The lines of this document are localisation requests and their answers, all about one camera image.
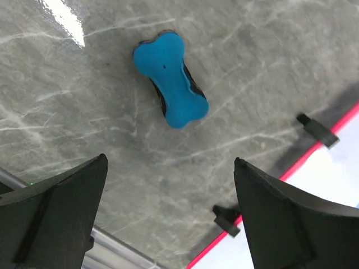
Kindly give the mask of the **blue bone-shaped eraser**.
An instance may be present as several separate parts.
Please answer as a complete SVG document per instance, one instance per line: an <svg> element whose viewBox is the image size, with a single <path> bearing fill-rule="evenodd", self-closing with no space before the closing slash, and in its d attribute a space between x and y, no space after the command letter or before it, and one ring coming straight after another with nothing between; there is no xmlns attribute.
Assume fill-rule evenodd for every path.
<svg viewBox="0 0 359 269"><path fill-rule="evenodd" d="M185 65L185 44L176 32L164 30L139 42L132 58L153 84L170 127L183 128L207 115L209 102Z"/></svg>

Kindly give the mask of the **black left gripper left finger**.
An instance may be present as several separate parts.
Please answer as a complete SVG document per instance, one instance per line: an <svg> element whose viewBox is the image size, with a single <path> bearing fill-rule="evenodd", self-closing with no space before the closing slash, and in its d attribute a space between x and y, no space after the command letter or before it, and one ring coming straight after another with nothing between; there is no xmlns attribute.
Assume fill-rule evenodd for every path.
<svg viewBox="0 0 359 269"><path fill-rule="evenodd" d="M25 188L1 186L1 268L81 268L107 172L100 154Z"/></svg>

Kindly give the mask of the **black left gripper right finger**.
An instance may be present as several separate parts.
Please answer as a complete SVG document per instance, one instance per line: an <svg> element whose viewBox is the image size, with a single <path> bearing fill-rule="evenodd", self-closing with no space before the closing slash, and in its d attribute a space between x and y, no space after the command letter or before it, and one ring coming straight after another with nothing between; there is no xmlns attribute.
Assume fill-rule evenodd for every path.
<svg viewBox="0 0 359 269"><path fill-rule="evenodd" d="M307 193L239 157L234 182L255 268L358 268L358 209Z"/></svg>

